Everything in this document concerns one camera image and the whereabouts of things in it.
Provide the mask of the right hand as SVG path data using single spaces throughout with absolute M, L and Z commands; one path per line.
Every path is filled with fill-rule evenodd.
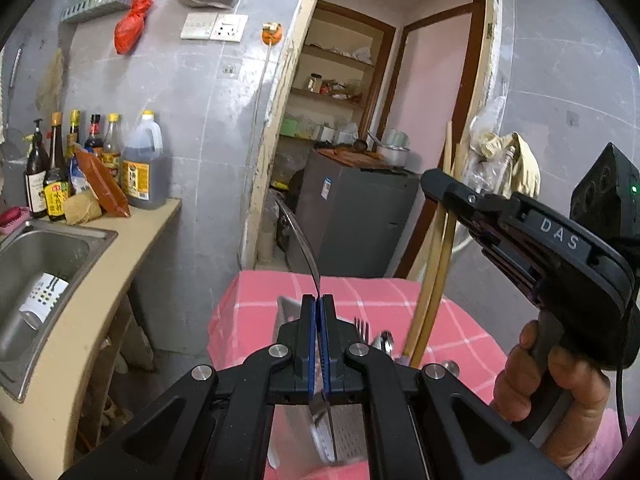
M 537 339 L 538 323 L 528 322 L 518 344 L 498 375 L 491 406 L 508 422 L 521 422 L 532 409 L 530 397 L 541 384 L 541 372 L 529 354 Z M 587 361 L 555 346 L 548 355 L 553 381 L 572 396 L 572 403 L 552 434 L 541 445 L 556 466 L 568 468 L 596 437 L 608 403 L 610 381 Z

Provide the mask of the pink sleeve right forearm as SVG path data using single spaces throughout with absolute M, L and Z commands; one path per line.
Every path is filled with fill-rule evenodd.
M 573 480 L 598 480 L 608 470 L 623 447 L 617 413 L 607 408 L 602 416 L 596 436 L 566 473 Z

